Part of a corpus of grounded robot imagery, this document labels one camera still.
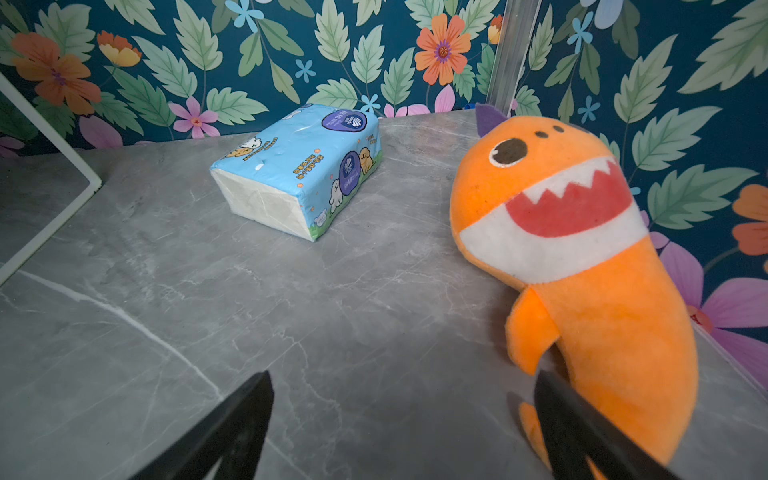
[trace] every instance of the plush toy eye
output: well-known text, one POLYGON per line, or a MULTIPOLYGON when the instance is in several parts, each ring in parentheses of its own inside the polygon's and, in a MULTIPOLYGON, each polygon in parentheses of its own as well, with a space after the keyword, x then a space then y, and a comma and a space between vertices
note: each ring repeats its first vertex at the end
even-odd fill
POLYGON ((488 159, 496 167, 506 168, 517 164, 528 154, 528 145, 519 138, 510 138, 496 145, 488 159))

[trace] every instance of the plush toy mouth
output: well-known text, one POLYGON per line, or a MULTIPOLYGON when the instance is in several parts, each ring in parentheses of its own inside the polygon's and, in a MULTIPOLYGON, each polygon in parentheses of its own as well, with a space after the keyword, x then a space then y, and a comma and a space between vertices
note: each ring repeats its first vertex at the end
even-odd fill
POLYGON ((540 237, 564 237, 599 227, 633 202, 613 157, 574 165, 527 188, 506 203, 512 220, 540 237))

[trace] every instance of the floral wallpaper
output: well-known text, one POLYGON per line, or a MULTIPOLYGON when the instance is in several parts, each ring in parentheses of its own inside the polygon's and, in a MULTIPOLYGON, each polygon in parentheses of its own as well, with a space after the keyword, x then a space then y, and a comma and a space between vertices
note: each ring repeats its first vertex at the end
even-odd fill
POLYGON ((544 0, 511 109, 598 135, 698 322, 768 388, 768 0, 544 0))
MULTIPOLYGON (((306 102, 485 100, 501 0, 0 0, 0 68, 70 144, 259 131, 306 102)), ((55 151, 0 98, 0 156, 55 151)))

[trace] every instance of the white teeth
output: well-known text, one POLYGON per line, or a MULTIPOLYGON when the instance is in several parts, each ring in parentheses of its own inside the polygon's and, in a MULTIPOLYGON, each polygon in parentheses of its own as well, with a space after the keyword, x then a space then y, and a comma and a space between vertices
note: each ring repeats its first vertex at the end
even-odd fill
POLYGON ((558 198, 562 198, 565 195, 565 189, 568 184, 578 184, 586 188, 592 188, 594 173, 599 170, 610 174, 611 169, 608 166, 608 161, 612 160, 613 158, 611 157, 598 157, 574 165, 567 170, 552 175, 547 180, 540 181, 536 185, 527 188, 523 193, 531 202, 537 204, 546 190, 551 191, 558 198))

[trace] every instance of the white metal frame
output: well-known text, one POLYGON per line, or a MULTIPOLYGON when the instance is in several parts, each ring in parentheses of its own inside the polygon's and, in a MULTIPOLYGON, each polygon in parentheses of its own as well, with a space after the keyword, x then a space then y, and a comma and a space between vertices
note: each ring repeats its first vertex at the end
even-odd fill
POLYGON ((85 175, 88 179, 89 185, 81 194, 75 198, 71 204, 69 204, 59 215, 56 216, 51 222, 46 225, 40 232, 35 235, 29 243, 24 245, 10 260, 5 262, 3 266, 0 266, 0 286, 18 270, 29 257, 32 256, 38 248, 42 247, 46 240, 53 237, 56 231, 61 228, 62 225, 67 223, 67 220, 72 218, 80 208, 85 205, 93 195, 101 188, 101 178, 93 171, 88 164, 82 159, 78 152, 74 151, 74 148, 67 143, 67 141, 61 137, 60 134, 46 121, 42 115, 35 110, 35 107, 24 98, 16 87, 14 87, 10 81, 0 73, 0 91, 16 106, 32 123, 40 130, 53 145, 56 146, 64 156, 72 162, 74 166, 85 175))

